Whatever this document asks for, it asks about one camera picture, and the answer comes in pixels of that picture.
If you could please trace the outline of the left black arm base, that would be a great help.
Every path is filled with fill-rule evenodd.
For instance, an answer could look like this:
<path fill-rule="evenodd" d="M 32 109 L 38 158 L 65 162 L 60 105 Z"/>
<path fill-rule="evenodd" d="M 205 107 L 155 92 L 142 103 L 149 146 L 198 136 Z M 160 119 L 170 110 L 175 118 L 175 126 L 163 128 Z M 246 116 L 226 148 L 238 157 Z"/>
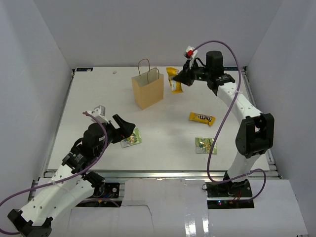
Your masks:
<path fill-rule="evenodd" d="M 95 188 L 93 195 L 88 198 L 118 198 L 120 183 L 103 183 Z"/>

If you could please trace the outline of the yellow snack bar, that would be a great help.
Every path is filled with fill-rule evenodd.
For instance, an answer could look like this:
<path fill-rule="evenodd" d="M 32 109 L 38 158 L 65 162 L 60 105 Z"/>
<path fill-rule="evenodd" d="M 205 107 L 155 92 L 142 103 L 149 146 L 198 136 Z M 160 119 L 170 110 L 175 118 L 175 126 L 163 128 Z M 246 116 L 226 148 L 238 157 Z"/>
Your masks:
<path fill-rule="evenodd" d="M 178 75 L 179 70 L 173 67 L 167 67 L 166 72 L 168 74 L 168 80 L 170 84 L 170 89 L 172 94 L 183 93 L 183 89 L 181 83 L 175 81 L 174 78 Z"/>

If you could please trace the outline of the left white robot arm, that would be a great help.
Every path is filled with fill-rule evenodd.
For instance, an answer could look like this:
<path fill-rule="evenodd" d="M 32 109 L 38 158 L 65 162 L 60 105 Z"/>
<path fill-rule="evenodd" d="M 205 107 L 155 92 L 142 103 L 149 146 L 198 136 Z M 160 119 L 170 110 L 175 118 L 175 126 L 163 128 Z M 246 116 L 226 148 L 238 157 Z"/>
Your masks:
<path fill-rule="evenodd" d="M 75 141 L 50 182 L 35 187 L 37 193 L 20 209 L 11 210 L 7 217 L 24 237 L 47 237 L 52 224 L 64 213 L 85 199 L 99 197 L 104 192 L 104 178 L 90 168 L 106 148 L 132 135 L 136 125 L 113 115 L 114 127 L 95 112 L 84 112 L 93 123 Z"/>

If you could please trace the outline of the yellow M&M candy pack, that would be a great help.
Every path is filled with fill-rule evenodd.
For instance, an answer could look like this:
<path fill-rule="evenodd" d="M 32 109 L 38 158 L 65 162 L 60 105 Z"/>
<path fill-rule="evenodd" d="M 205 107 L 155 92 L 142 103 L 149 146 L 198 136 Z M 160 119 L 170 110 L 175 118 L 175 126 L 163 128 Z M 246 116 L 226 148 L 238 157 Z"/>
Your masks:
<path fill-rule="evenodd" d="M 191 112 L 189 115 L 189 120 L 212 126 L 214 124 L 216 118 L 213 116 L 208 116 L 208 115 L 197 114 L 197 113 Z"/>

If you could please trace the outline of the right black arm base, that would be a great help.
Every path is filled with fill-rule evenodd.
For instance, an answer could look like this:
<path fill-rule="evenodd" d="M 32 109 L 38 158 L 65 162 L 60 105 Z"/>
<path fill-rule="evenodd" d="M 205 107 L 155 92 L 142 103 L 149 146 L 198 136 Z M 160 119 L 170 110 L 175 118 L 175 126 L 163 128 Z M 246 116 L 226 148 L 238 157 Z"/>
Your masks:
<path fill-rule="evenodd" d="M 207 207 L 211 209 L 253 209 L 252 189 L 248 180 L 240 183 L 205 183 L 202 190 L 207 193 Z"/>

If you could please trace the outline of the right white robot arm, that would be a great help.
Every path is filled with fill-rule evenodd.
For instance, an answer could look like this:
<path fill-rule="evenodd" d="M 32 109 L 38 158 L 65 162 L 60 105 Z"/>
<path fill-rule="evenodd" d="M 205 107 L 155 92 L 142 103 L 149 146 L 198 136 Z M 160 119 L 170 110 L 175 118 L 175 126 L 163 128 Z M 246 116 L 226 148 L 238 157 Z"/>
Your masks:
<path fill-rule="evenodd" d="M 174 80 L 187 86 L 194 81 L 204 81 L 208 88 L 221 99 L 234 114 L 239 123 L 235 139 L 236 157 L 220 182 L 223 192 L 234 197 L 247 183 L 247 177 L 257 159 L 273 145 L 274 117 L 255 108 L 239 91 L 239 82 L 224 72 L 223 55 L 220 51 L 209 51 L 206 63 L 199 66 L 197 51 L 188 47 L 184 53 L 187 58 L 182 71 Z"/>

